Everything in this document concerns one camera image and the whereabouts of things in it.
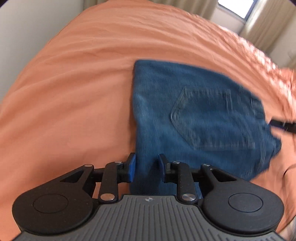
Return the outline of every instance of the orange fabric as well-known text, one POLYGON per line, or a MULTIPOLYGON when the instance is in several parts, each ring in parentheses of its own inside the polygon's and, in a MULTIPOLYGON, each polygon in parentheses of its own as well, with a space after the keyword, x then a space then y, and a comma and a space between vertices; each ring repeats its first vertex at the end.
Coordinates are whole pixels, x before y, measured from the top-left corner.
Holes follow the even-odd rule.
MULTIPOLYGON (((224 73, 262 99, 267 120, 296 119, 289 80, 275 79, 247 46, 205 19, 149 1, 110 1, 80 14, 27 65, 3 100, 0 239, 19 233, 11 207, 21 193, 83 164, 104 167, 134 151, 131 91, 137 59, 224 73)), ((296 163, 296 140, 274 132, 282 150, 254 183, 284 201, 281 230, 296 214, 296 170, 285 173, 296 163)))

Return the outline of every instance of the bright window pane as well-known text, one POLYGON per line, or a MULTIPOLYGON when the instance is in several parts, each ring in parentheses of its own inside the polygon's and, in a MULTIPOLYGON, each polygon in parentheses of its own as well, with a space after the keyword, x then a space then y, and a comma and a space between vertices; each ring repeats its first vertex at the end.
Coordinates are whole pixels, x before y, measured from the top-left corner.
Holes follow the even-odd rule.
POLYGON ((242 18, 246 17, 253 4, 253 0, 218 0, 218 2, 242 18))

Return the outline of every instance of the jeans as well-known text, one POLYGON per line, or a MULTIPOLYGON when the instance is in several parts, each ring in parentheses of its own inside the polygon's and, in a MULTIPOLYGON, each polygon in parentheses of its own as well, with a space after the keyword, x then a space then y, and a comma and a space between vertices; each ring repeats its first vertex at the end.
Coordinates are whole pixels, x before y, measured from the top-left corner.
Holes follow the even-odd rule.
POLYGON ((281 149, 257 97, 225 75, 194 66, 138 60, 133 113, 137 159, 131 194, 176 194, 175 184, 161 181, 160 153, 192 168, 208 163, 250 180, 281 149))

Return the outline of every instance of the window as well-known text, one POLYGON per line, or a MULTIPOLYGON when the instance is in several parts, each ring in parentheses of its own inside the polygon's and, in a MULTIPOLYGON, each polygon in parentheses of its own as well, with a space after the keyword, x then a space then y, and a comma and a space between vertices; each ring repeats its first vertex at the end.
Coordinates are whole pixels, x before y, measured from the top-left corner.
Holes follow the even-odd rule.
POLYGON ((257 0, 218 0, 220 6, 227 8, 244 20, 247 20, 257 0))

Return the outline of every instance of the jeans back pocket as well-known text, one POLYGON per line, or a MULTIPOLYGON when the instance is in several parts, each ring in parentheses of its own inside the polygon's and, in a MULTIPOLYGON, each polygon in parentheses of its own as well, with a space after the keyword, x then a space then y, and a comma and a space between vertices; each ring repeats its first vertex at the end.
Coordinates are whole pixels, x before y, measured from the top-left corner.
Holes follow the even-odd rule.
POLYGON ((195 150, 255 148, 251 127, 232 109, 229 89, 184 87, 170 119, 195 150))

